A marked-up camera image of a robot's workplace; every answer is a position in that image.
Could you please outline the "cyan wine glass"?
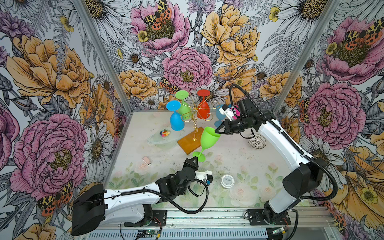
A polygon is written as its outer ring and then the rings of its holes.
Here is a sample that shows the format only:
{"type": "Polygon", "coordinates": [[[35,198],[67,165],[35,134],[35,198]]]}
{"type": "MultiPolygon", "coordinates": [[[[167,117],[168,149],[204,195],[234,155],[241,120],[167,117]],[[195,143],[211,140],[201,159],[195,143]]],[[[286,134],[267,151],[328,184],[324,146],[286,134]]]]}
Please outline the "cyan wine glass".
{"type": "Polygon", "coordinates": [[[172,130],[174,131],[181,131],[185,127],[185,122],[182,120],[182,116],[178,112],[180,107],[181,103],[179,101],[170,101],[166,105],[167,110],[172,112],[170,124],[172,130]]]}

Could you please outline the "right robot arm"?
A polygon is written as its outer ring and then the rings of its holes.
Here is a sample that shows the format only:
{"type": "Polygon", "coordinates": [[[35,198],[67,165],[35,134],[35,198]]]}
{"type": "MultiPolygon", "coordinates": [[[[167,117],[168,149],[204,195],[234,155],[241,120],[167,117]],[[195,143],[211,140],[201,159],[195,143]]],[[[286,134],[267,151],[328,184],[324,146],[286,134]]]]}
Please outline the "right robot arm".
{"type": "Polygon", "coordinates": [[[288,236],[291,240],[299,225],[299,212],[296,205],[302,200],[326,202],[333,199],[339,190],[336,178],[327,169],[326,163],[306,152],[283,129],[276,116],[268,109],[261,109],[241,86],[233,84],[229,88],[229,96],[233,89],[240,90],[245,99],[237,104],[224,105],[220,112],[226,119],[214,132],[225,138],[224,144],[233,150],[236,147],[235,135],[242,135],[246,130],[259,133],[272,144],[275,152],[286,162],[290,173],[283,178],[283,189],[271,200],[266,201],[262,211],[262,220],[267,225],[278,222],[289,211],[295,214],[295,223],[288,236]],[[309,193],[320,186],[323,176],[328,176],[332,191],[324,197],[311,196],[309,193]]]}

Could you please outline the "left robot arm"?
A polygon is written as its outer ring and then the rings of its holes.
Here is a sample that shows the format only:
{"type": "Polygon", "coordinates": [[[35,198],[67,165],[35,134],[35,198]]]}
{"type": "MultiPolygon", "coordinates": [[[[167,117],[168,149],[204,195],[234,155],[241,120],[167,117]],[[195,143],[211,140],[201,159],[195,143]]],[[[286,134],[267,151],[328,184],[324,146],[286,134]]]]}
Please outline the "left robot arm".
{"type": "Polygon", "coordinates": [[[85,235],[99,226],[115,223],[142,227],[156,218],[153,206],[160,203],[169,203],[188,215],[197,214],[203,207],[190,211],[175,199],[191,191],[191,183],[203,185],[208,197],[212,182],[213,173],[200,172],[198,159],[193,157],[185,160],[180,171],[141,187],[112,190],[101,184],[94,185],[74,200],[72,236],[85,235]]]}

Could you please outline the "magenta wine glass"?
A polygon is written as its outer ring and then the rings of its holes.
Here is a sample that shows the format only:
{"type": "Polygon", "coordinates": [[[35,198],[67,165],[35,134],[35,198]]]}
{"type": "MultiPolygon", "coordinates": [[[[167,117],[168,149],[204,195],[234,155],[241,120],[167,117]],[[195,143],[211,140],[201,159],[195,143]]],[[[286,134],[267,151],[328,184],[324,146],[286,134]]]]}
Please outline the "magenta wine glass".
{"type": "Polygon", "coordinates": [[[241,117],[241,113],[240,113],[240,111],[239,111],[238,106],[233,105],[233,106],[232,106],[232,110],[233,110],[233,114],[234,114],[234,119],[238,119],[238,118],[241,117]]]}

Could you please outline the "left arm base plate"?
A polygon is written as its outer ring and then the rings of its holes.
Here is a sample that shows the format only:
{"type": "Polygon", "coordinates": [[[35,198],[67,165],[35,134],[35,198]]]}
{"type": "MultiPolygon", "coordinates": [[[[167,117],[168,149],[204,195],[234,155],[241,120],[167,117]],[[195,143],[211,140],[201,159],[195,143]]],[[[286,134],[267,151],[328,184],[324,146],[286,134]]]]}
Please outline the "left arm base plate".
{"type": "Polygon", "coordinates": [[[125,227],[165,227],[167,223],[167,210],[152,210],[151,214],[145,214],[138,223],[124,222],[125,227]]]}

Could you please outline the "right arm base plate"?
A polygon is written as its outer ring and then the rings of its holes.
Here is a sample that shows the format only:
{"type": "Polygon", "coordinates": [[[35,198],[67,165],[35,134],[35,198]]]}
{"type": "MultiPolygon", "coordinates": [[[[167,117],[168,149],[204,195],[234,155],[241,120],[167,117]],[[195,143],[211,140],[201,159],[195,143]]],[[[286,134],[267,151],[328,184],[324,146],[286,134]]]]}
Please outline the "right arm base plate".
{"type": "Polygon", "coordinates": [[[291,220],[287,211],[276,214],[266,209],[248,209],[243,218],[251,226],[290,225],[291,220]]]}

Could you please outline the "light blue wine glass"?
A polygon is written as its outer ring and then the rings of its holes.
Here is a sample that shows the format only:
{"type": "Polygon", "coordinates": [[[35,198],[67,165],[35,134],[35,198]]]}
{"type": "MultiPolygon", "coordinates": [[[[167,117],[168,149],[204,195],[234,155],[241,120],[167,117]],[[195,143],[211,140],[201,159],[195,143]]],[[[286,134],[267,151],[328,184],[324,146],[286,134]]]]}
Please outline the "light blue wine glass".
{"type": "Polygon", "coordinates": [[[217,121],[215,121],[215,127],[218,128],[222,122],[227,118],[227,116],[224,114],[224,111],[228,108],[227,105],[219,105],[216,109],[216,117],[217,121]]]}

